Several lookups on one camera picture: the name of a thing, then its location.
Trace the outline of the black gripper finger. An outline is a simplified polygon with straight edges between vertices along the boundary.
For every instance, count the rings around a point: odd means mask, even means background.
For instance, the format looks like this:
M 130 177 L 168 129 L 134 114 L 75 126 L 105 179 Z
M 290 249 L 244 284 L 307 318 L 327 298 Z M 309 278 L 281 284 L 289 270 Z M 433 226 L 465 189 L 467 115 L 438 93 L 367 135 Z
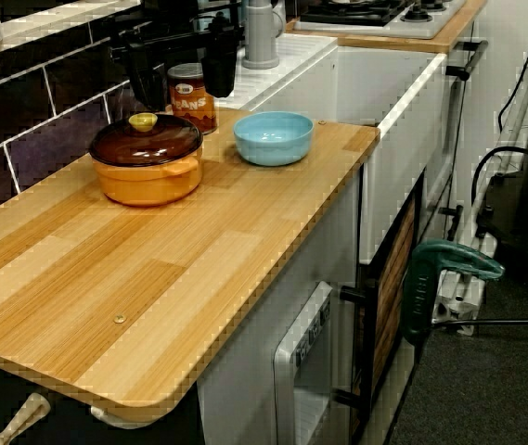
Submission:
M 162 77 L 153 69 L 148 53 L 141 43 L 125 46 L 125 69 L 135 98 L 153 112 L 164 111 L 166 101 Z
M 216 98 L 230 96 L 234 90 L 238 44 L 235 40 L 208 40 L 200 61 L 206 92 Z

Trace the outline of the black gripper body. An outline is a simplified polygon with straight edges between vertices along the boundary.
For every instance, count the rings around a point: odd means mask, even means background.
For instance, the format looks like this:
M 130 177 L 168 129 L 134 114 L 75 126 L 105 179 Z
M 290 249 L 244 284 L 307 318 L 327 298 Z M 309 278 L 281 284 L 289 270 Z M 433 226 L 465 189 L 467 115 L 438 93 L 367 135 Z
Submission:
M 166 21 L 153 19 L 145 26 L 115 32 L 109 41 L 111 52 L 179 52 L 211 48 L 214 52 L 236 52 L 244 28 L 218 15 L 206 31 L 173 31 Z

